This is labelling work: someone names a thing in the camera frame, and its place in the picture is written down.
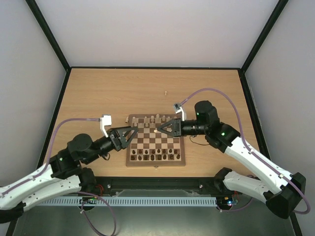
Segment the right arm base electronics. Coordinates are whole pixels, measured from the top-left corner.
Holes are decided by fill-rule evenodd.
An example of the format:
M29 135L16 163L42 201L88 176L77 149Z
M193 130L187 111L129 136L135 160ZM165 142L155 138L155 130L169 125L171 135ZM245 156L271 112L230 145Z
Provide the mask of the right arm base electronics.
M216 209L220 212L232 211L233 207L239 204L241 195L241 192L234 191L232 194L228 194L227 196L216 197Z

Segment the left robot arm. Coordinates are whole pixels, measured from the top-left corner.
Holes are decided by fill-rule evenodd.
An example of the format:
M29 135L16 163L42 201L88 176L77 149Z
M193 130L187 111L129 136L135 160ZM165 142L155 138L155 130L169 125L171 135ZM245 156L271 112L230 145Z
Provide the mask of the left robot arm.
M109 129L108 136L95 141L88 134L78 134L67 147L48 159L30 175L15 182L12 187L1 188L0 222L7 223L23 215L34 206L58 196L90 192L96 179L88 165L109 152L127 148L138 133L137 127Z

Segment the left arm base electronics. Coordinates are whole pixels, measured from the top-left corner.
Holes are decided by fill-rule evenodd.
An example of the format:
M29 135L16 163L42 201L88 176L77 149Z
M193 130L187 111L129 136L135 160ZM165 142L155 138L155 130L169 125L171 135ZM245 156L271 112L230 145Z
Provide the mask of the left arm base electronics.
M79 192L78 196L81 196L82 199L80 200L80 209L89 211L92 210L99 200L99 197L103 196L104 187L100 184L97 184L90 192L81 191Z

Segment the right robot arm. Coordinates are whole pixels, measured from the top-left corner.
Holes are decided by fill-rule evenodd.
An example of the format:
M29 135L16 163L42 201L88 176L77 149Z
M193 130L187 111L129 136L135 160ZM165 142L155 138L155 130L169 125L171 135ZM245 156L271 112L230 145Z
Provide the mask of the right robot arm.
M244 193L265 203L276 216L287 219L302 200L306 178L299 172L279 167L253 146L232 126L220 121L216 108L209 101L199 101L194 106L196 118L173 118L157 130L171 137L203 135L210 146L238 160L254 178L222 168L215 176L215 188Z

